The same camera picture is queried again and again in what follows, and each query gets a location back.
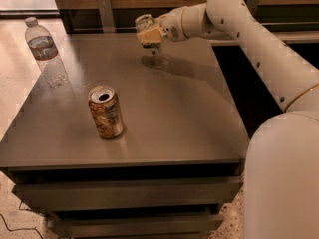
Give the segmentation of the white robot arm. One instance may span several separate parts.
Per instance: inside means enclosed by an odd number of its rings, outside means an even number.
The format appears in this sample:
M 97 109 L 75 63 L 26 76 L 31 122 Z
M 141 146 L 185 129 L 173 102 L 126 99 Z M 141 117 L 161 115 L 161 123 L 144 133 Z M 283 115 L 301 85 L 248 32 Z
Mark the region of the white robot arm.
M 319 70 L 269 32 L 244 0 L 207 0 L 135 21 L 155 48 L 234 40 L 282 110 L 253 135 L 244 168 L 244 239 L 319 239 Z

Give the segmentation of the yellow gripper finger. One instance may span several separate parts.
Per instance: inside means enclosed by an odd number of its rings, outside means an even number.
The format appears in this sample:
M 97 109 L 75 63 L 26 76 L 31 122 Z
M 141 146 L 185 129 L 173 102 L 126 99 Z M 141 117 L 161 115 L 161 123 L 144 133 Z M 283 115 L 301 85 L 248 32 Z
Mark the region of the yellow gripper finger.
M 137 33 L 137 38 L 141 44 L 161 43 L 165 37 L 162 27 L 151 26 Z

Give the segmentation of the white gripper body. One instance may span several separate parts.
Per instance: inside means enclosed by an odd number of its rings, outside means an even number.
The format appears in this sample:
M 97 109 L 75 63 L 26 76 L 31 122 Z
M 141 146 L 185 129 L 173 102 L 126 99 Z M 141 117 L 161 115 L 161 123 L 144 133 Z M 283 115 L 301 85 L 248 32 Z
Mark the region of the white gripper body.
M 170 12 L 157 17 L 160 27 L 164 32 L 164 36 L 171 41 L 184 41 L 186 35 L 182 28 L 182 14 L 184 7 L 176 8 Z

